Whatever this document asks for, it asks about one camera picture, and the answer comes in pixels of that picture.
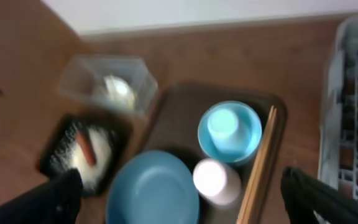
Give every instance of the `light blue bowl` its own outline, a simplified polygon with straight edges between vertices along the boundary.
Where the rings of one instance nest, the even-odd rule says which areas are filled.
[[[177,157],[149,151],[131,159],[111,185],[106,224],[197,224],[193,177]]]
[[[244,148],[239,152],[223,152],[214,145],[208,129],[208,118],[214,112],[228,109],[238,116],[239,121],[246,126],[249,131],[244,132]],[[238,101],[224,101],[212,106],[201,117],[198,125],[198,142],[203,152],[210,158],[218,161],[241,165],[246,163],[257,151],[259,142],[262,138],[262,124],[258,114],[250,106]]]

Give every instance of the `white cup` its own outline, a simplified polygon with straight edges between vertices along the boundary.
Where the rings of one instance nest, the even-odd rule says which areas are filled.
[[[198,192],[215,205],[229,205],[241,192],[239,174],[214,159],[203,159],[196,165],[193,182]]]
[[[208,117],[208,131],[216,149],[222,153],[239,153],[244,150],[247,130],[232,110],[213,111]]]

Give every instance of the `brown table surface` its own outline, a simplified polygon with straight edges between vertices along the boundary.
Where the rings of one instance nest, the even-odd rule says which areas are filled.
[[[61,71],[74,54],[101,52],[145,58],[160,87],[193,80],[278,95],[288,121],[262,209],[261,223],[288,223],[280,194],[285,166],[315,176],[324,67],[336,27],[326,19],[187,34],[160,34],[86,45],[42,3],[0,0],[0,204],[45,182],[34,169],[58,119],[84,105],[59,96]],[[147,127],[125,118],[134,133],[123,162]],[[106,194],[83,201],[78,223],[102,223]]]

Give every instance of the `wooden chopstick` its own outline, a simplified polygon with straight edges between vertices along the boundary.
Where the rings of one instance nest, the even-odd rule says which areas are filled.
[[[254,200],[256,198],[257,186],[260,182],[263,173],[263,167],[266,161],[267,151],[269,150],[276,112],[277,110],[274,108],[274,106],[272,106],[267,119],[265,133],[260,143],[259,151],[257,153],[257,157],[255,158],[254,166],[252,168],[250,179],[247,184],[247,189],[242,200],[241,209],[237,218],[237,224],[249,223],[250,213],[254,204]]]

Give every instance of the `dish rack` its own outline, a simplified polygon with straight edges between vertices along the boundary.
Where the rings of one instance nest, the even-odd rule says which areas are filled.
[[[358,16],[338,27],[320,130],[318,179],[358,200]]]

